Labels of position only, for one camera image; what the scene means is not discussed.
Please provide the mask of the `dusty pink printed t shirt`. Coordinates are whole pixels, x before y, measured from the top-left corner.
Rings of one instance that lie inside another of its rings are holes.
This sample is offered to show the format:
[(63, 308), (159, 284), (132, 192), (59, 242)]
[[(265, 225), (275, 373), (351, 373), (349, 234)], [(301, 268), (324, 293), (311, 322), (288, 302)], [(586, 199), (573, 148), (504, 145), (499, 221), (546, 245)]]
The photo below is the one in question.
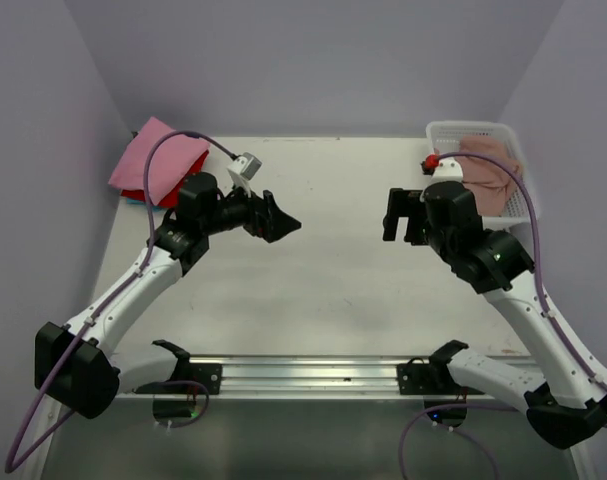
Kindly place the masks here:
[[(494, 138), (480, 135), (463, 137), (459, 141), (459, 151), (492, 157), (513, 174), (522, 177), (522, 164), (508, 153), (503, 143)], [(475, 196), (479, 214), (500, 216), (517, 190), (513, 179), (491, 162), (468, 155), (458, 156), (456, 160), (462, 168), (463, 184)]]

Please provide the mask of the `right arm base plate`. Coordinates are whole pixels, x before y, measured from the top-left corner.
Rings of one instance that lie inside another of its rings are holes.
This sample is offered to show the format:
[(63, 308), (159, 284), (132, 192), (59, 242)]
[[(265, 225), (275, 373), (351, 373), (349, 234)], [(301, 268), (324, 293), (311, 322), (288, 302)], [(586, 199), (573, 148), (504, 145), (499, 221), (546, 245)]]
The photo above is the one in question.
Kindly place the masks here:
[(457, 395), (462, 390), (446, 364), (430, 358), (413, 357), (397, 364), (396, 379), (401, 395)]

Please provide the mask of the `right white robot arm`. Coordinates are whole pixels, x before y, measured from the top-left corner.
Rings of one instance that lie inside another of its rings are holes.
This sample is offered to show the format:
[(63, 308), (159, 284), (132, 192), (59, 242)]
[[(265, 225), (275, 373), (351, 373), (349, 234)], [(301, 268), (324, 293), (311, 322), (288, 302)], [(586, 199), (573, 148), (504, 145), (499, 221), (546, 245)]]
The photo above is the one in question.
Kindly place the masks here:
[(536, 285), (536, 264), (519, 240), (484, 227), (473, 194), (446, 181), (425, 190), (393, 188), (383, 238), (430, 246), (460, 280), (508, 322), (539, 370), (521, 370), (452, 340), (425, 363), (397, 367), (403, 394), (455, 394), (462, 388), (488, 394), (524, 414), (548, 444), (568, 449), (607, 425), (607, 368), (577, 338), (547, 293)]

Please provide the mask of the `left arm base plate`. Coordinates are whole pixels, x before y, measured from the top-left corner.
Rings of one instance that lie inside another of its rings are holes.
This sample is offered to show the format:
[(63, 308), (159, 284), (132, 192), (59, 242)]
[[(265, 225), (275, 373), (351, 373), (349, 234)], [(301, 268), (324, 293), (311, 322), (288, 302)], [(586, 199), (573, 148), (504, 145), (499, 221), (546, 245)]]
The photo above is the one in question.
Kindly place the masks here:
[(194, 381), (202, 384), (210, 395), (218, 395), (222, 380), (222, 365), (216, 363), (179, 362), (172, 373), (162, 380), (148, 382), (137, 387), (137, 394), (194, 394), (201, 388), (189, 385), (168, 385), (172, 381)]

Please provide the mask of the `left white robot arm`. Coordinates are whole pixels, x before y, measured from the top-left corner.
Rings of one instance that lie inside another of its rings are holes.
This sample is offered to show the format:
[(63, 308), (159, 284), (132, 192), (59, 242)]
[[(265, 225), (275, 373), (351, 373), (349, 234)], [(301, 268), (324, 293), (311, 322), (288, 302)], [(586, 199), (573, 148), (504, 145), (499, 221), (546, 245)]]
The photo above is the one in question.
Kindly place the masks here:
[(274, 243), (301, 226), (270, 191), (257, 195), (237, 186), (224, 195), (213, 175), (188, 176), (176, 206), (125, 274), (63, 325), (47, 323), (38, 331), (36, 388), (87, 419), (99, 416), (128, 387), (111, 360), (116, 347), (147, 308), (205, 255), (210, 236), (242, 228)]

